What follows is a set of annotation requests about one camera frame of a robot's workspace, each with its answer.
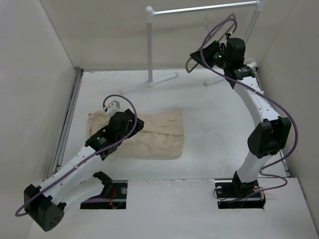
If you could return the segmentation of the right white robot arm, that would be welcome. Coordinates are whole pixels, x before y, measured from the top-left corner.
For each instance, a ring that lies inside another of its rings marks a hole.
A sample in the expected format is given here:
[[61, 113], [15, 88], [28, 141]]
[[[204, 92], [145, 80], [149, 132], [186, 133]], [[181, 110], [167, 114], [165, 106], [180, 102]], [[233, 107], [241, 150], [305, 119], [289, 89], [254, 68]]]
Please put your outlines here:
[[245, 42], [229, 38], [226, 43], [213, 41], [207, 47], [190, 54], [190, 58], [207, 69], [217, 66], [224, 78], [247, 107], [254, 130], [247, 139], [248, 155], [234, 173], [232, 182], [219, 186], [222, 198], [244, 199], [254, 195], [257, 177], [267, 161], [286, 146], [292, 122], [281, 117], [265, 99], [254, 71], [244, 64]]

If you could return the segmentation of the white clothes rack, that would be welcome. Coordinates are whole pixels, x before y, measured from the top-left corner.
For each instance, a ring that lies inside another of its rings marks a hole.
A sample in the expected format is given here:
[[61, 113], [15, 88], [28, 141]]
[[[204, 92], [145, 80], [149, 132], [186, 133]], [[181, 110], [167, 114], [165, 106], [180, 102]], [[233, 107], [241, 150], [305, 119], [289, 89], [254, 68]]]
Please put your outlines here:
[[184, 12], [197, 12], [197, 11], [205, 11], [205, 10], [213, 10], [213, 9], [224, 9], [224, 8], [235, 8], [235, 7], [245, 7], [245, 6], [255, 6], [255, 12], [251, 18], [249, 26], [247, 27], [244, 42], [247, 43], [248, 39], [253, 31], [255, 23], [258, 19], [260, 12], [264, 7], [264, 0], [246, 0], [242, 2], [234, 2], [234, 3], [222, 3], [215, 5], [206, 5], [206, 6], [196, 6], [196, 7], [187, 7], [187, 8], [176, 8], [170, 10], [160, 10], [155, 11], [151, 6], [147, 6], [145, 8], [146, 13], [146, 23], [147, 23], [147, 60], [148, 60], [148, 79], [145, 83], [133, 85], [130, 87], [124, 87], [120, 89], [120, 92], [124, 94], [136, 92], [146, 88], [152, 88], [156, 85], [164, 83], [166, 81], [170, 81], [178, 78], [178, 73], [174, 72], [168, 74], [167, 76], [157, 77], [153, 76], [153, 19], [157, 15], [164, 14], [175, 14], [175, 13], [184, 13]]

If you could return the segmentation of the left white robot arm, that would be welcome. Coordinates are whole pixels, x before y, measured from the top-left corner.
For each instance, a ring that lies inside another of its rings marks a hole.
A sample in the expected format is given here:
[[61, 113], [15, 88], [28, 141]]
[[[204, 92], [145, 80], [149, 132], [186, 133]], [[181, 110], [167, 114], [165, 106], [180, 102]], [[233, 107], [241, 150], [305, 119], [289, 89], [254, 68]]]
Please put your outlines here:
[[95, 186], [95, 193], [100, 198], [108, 198], [112, 186], [106, 182], [108, 176], [100, 167], [124, 140], [133, 137], [143, 127], [144, 122], [138, 118], [136, 110], [127, 109], [114, 113], [108, 124], [92, 135], [63, 168], [40, 185], [30, 184], [25, 188], [22, 206], [25, 213], [43, 231], [52, 230], [69, 208], [69, 202], [65, 199], [67, 193], [91, 177], [101, 180]]

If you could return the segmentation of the beige trousers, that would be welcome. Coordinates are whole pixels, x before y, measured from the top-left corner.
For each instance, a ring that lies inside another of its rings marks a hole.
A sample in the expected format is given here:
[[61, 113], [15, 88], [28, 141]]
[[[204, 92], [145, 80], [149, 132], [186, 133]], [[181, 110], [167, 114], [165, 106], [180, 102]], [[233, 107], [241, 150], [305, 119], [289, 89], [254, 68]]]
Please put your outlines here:
[[[90, 137], [106, 126], [110, 118], [105, 111], [91, 114]], [[182, 155], [184, 145], [182, 112], [137, 114], [133, 129], [120, 142], [122, 144], [111, 155], [137, 159], [177, 159]]]

